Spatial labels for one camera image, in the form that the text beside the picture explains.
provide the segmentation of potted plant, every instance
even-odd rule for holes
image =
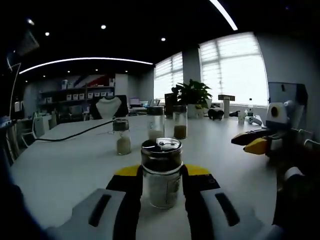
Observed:
[[[212,95],[208,93],[208,89],[211,88],[203,82],[190,79],[189,84],[178,83],[171,90],[177,104],[188,106],[188,118],[196,118],[198,109],[209,107],[206,99],[209,99]]]

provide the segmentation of green plant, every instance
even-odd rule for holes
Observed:
[[[202,108],[208,108],[206,99],[212,97],[212,95],[208,93],[208,89],[211,88],[203,82],[190,79],[189,84],[178,83],[171,90],[174,98],[180,105],[195,104],[201,105]]]

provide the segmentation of black cable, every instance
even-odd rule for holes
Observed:
[[[41,141],[49,141],[49,142],[61,142],[61,141],[64,141],[64,140],[67,140],[67,139],[70,139],[70,138],[79,136],[79,135],[81,135],[81,134],[84,134],[84,133],[86,133],[86,132],[88,132],[88,131],[90,131],[90,130],[92,130],[92,129],[96,129],[96,128],[101,127],[101,126],[103,126],[103,125],[110,124],[110,123],[112,123],[112,122],[113,122],[113,120],[112,120],[112,121],[107,121],[107,122],[102,123],[102,124],[100,124],[100,125],[98,125],[98,126],[91,127],[91,128],[89,128],[89,129],[87,129],[87,130],[84,130],[84,131],[79,132],[79,133],[77,133],[77,134],[74,134],[74,135],[71,135],[71,136],[67,136],[67,137],[61,138],[61,139],[36,138],[35,141],[41,140]]]

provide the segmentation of led strip light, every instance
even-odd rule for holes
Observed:
[[[151,62],[137,61],[137,60],[131,60],[131,59],[124,59],[124,58],[114,58],[114,57],[77,57],[77,58],[68,58],[68,59],[62,59],[62,60],[49,61],[49,62],[46,62],[46,63],[42,63],[42,64],[39,64],[39,65],[27,68],[27,69],[19,72],[19,74],[24,74],[25,72],[28,72],[28,71],[30,71],[32,69],[40,68],[40,67],[43,67],[43,66],[46,66],[46,65],[50,65],[50,64],[57,64],[57,63],[76,61],[76,60],[116,60],[116,61],[125,61],[125,62],[153,65],[153,63],[151,63]]]
[[[216,7],[216,9],[219,10],[219,12],[222,14],[222,16],[225,18],[225,20],[228,22],[230,27],[236,31],[238,30],[235,22],[232,20],[230,15],[227,13],[227,11],[224,9],[224,7],[218,2],[218,0],[210,0],[210,2]]]

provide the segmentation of mouse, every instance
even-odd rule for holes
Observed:
[[[209,109],[209,111],[208,111],[208,117],[213,121],[216,119],[221,120],[224,114],[225,113],[222,110],[216,111],[214,109]]]

